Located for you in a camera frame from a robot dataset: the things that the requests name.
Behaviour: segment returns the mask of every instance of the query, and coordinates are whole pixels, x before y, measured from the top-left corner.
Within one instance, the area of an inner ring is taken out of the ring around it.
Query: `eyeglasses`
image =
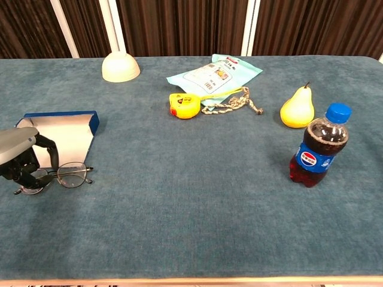
[[[38,169],[31,173],[31,175],[37,179],[50,179],[49,184],[37,189],[20,187],[17,191],[14,192],[14,194],[23,193],[31,195],[39,193],[43,189],[47,188],[52,183],[54,178],[57,178],[57,181],[65,188],[76,188],[82,185],[84,182],[91,184],[93,181],[86,176],[87,172],[92,170],[92,167],[86,166],[84,163],[80,162],[65,163],[59,167],[57,172],[54,170],[48,171],[46,169]]]

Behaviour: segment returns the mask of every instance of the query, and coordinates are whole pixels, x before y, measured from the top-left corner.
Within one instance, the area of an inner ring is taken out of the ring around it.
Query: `plastic bottle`
[[[325,117],[314,119],[307,126],[298,152],[290,161],[292,181],[313,187],[326,176],[335,155],[347,144],[344,124],[350,115],[350,107],[332,103]]]

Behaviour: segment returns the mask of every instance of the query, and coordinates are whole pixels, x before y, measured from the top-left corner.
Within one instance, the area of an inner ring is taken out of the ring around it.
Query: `white bowl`
[[[102,62],[102,77],[105,81],[121,83],[136,78],[140,73],[136,60],[124,52],[112,52]]]

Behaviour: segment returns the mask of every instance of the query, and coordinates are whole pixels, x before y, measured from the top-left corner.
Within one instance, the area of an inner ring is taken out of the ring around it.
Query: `blue bottle cap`
[[[352,111],[344,103],[332,103],[326,112],[326,118],[335,124],[344,124],[348,121]]]

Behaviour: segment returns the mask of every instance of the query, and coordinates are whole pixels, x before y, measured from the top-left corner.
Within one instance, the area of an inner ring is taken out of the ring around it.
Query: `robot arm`
[[[31,175],[40,167],[33,145],[47,148],[52,168],[59,168],[59,155],[54,141],[39,134],[34,127],[13,128],[0,131],[0,175],[26,188],[46,186],[51,177],[37,179]]]

